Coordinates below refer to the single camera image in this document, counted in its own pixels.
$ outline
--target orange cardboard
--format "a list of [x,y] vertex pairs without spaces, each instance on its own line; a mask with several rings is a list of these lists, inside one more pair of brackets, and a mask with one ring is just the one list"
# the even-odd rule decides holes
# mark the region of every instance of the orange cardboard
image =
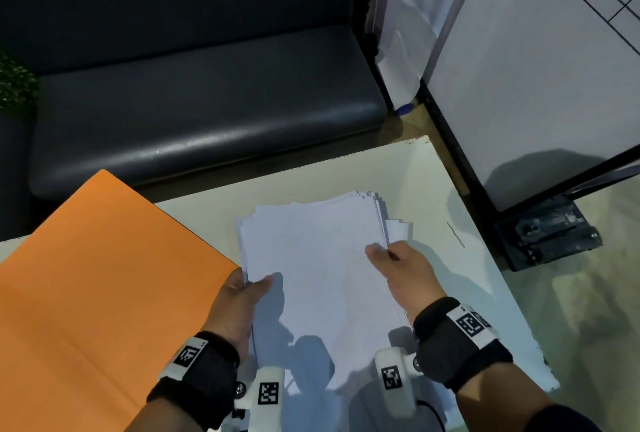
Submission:
[[100,171],[0,264],[2,430],[122,432],[234,268]]

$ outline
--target white table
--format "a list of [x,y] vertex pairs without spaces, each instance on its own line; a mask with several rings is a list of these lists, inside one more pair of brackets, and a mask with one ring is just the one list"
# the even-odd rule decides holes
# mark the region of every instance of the white table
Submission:
[[[158,203],[234,262],[236,218],[256,205],[326,200],[353,190],[385,201],[389,218],[412,222],[411,244],[431,261],[445,291],[500,332],[515,362],[546,391],[559,384],[427,137],[398,142]],[[23,239],[0,243],[0,260]],[[447,428],[463,424],[457,410]]]

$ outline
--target hand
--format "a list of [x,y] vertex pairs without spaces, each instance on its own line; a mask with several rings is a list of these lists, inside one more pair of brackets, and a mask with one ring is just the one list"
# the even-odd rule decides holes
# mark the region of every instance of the hand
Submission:
[[210,331],[231,343],[240,355],[240,363],[249,355],[249,337],[253,309],[271,288],[271,275],[260,282],[244,286],[242,269],[237,268],[227,278],[211,305],[203,331]]
[[406,311],[412,326],[424,308],[447,296],[427,258],[407,242],[392,243],[388,250],[374,243],[367,245],[365,253],[387,278],[391,295]]

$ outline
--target stack of white paper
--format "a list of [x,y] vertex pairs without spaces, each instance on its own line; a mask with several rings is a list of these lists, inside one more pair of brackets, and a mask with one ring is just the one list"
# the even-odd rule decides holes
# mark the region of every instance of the stack of white paper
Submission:
[[[237,222],[248,280],[274,274],[255,310],[252,348],[258,366],[285,369],[284,432],[393,428],[373,358],[410,329],[364,249],[408,233],[408,223],[383,218],[375,195],[358,192],[259,206]],[[409,429],[430,422],[419,423]]]

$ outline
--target floor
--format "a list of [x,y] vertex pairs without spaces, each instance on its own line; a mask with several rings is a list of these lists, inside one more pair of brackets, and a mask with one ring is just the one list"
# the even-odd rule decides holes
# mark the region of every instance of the floor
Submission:
[[[424,106],[390,117],[379,144],[428,135],[468,188]],[[640,176],[577,201],[604,246],[518,273],[497,263],[562,386],[553,398],[605,432],[640,430]]]

